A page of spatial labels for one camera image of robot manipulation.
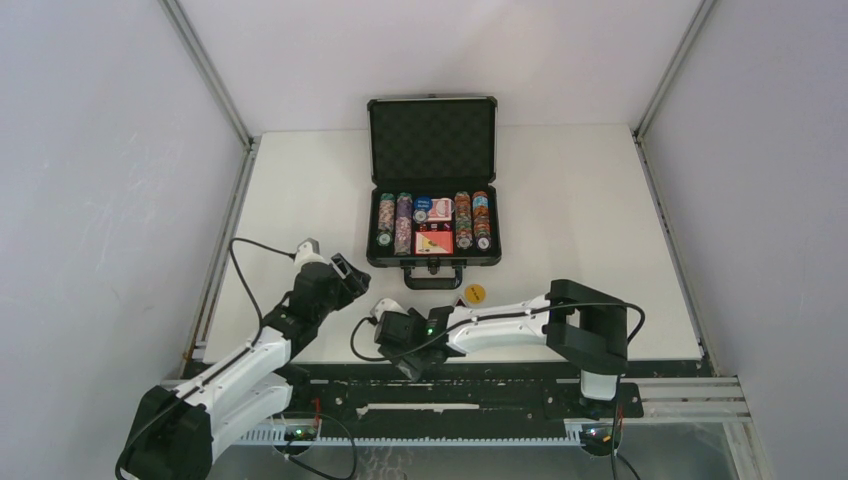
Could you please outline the red playing card box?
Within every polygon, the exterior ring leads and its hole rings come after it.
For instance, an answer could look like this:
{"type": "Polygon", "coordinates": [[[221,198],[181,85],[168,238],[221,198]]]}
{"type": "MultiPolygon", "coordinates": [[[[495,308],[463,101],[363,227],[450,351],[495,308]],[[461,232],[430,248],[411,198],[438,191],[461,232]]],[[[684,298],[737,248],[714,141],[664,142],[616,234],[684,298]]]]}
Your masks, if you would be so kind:
{"type": "Polygon", "coordinates": [[[419,231],[414,237],[415,255],[452,255],[454,239],[451,231],[419,231]]]}

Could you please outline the black poker case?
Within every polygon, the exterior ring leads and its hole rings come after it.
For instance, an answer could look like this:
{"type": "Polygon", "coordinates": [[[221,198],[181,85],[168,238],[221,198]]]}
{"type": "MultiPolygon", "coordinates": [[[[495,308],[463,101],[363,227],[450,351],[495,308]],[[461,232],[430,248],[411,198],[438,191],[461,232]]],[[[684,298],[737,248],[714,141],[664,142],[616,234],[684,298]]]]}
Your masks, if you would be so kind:
{"type": "Polygon", "coordinates": [[[399,268],[412,290],[454,290],[467,267],[490,267],[502,258],[496,178],[496,125],[498,101],[493,96],[372,99],[368,115],[371,180],[374,188],[369,206],[366,258],[378,268],[399,268]],[[394,254],[391,245],[377,245],[377,210],[380,196],[401,192],[420,196],[454,198],[457,192],[472,196],[485,191],[489,198],[492,245],[487,251],[473,244],[456,244],[455,206],[452,224],[452,255],[415,255],[417,231],[412,218],[409,255],[394,254]]]}

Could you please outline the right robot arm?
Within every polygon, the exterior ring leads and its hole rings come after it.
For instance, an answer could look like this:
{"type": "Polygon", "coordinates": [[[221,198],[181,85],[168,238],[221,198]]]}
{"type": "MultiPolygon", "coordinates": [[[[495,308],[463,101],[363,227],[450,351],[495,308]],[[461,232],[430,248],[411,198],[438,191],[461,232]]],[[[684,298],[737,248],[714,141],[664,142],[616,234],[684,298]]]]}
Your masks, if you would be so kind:
{"type": "Polygon", "coordinates": [[[643,310],[572,280],[554,280],[543,295],[520,303],[470,308],[437,307],[422,315],[385,298],[373,307],[379,360],[417,381],[449,358],[502,347],[544,346],[580,371],[579,406],[605,415],[618,400],[628,368],[628,346],[639,332],[630,311],[643,310]]]}

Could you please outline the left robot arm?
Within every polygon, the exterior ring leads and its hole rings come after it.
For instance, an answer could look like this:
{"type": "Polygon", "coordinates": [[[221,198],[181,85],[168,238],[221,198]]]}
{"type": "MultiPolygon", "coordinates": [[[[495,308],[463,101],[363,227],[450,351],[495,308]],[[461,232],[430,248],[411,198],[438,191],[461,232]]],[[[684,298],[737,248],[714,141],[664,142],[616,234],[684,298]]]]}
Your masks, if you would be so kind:
{"type": "Polygon", "coordinates": [[[311,388],[285,380],[286,366],[316,337],[326,318],[369,288],[370,276],[342,255],[300,254],[293,287],[257,332],[224,359],[173,389],[142,397],[118,455],[118,479],[204,479],[221,454],[263,419],[311,407],[311,388]]]}

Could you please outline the yellow round button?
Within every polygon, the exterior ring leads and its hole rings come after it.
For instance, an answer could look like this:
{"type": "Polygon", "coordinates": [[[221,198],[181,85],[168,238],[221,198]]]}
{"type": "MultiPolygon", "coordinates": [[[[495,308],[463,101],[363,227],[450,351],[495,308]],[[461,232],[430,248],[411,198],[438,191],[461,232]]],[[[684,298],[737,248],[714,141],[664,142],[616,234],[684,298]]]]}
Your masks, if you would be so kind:
{"type": "Polygon", "coordinates": [[[469,304],[477,305],[485,301],[487,292],[482,285],[471,284],[465,288],[463,296],[469,304]]]}

